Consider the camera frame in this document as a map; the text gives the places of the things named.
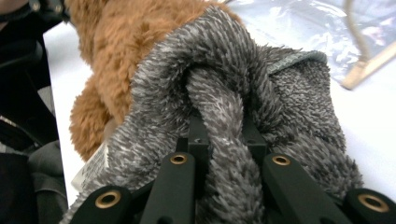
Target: brown plush fur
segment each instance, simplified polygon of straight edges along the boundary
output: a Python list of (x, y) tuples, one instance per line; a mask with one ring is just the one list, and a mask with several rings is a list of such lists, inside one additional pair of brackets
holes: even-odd
[(72, 110), (72, 142), (86, 161), (100, 146), (106, 123), (122, 124), (132, 99), (130, 79), (154, 43), (201, 16), (203, 0), (66, 0), (79, 36), (81, 57), (93, 75)]

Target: plush toy leg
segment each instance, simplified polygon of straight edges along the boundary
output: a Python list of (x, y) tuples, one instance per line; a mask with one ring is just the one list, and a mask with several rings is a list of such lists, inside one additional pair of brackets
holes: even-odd
[(117, 126), (121, 125), (132, 104), (129, 77), (98, 76), (98, 94)]
[(88, 80), (85, 90), (75, 101), (70, 118), (72, 142), (84, 161), (102, 144), (105, 126), (110, 120), (95, 88), (95, 81), (95, 77)]

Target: gray fur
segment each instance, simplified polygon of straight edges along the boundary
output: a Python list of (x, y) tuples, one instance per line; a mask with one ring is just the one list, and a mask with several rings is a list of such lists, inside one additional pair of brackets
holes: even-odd
[(329, 82), (322, 53), (259, 47), (244, 27), (210, 7), (139, 64), (132, 109), (110, 140), (109, 168), (78, 196), (62, 223), (102, 186), (133, 192), (153, 180), (162, 158), (187, 136), (193, 107), (213, 147), (198, 223), (262, 223), (259, 167), (241, 134), (246, 113), (272, 151), (291, 155), (323, 189), (344, 196), (362, 182), (345, 154)]

